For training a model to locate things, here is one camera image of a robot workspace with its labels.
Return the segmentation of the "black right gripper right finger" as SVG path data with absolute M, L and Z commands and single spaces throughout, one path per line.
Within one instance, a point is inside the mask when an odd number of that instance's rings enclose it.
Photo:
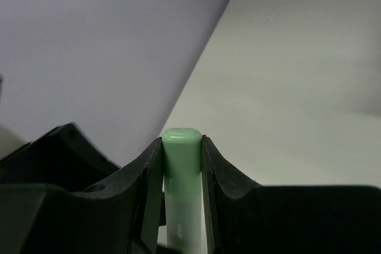
M 201 141 L 208 253 L 379 253 L 380 189 L 263 186 Z

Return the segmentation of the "green marker cap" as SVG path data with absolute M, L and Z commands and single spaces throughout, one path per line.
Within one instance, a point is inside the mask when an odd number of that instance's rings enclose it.
M 162 135 L 165 176 L 190 181 L 201 172 L 202 134 L 193 128 L 170 128 Z

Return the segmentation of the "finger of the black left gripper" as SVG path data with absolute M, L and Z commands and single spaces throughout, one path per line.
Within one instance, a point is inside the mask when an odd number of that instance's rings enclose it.
M 44 183 L 79 192 L 119 169 L 68 123 L 3 157 L 1 184 Z

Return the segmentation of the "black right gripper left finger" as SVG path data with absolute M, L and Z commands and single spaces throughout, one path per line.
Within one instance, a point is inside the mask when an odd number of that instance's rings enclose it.
M 161 140 L 79 192 L 1 184 L 2 253 L 155 253 L 161 222 Z

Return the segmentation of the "green pastel highlighter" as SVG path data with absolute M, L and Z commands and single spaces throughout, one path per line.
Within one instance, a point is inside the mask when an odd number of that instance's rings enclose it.
M 201 175 L 164 178 L 167 244 L 181 253 L 201 252 Z

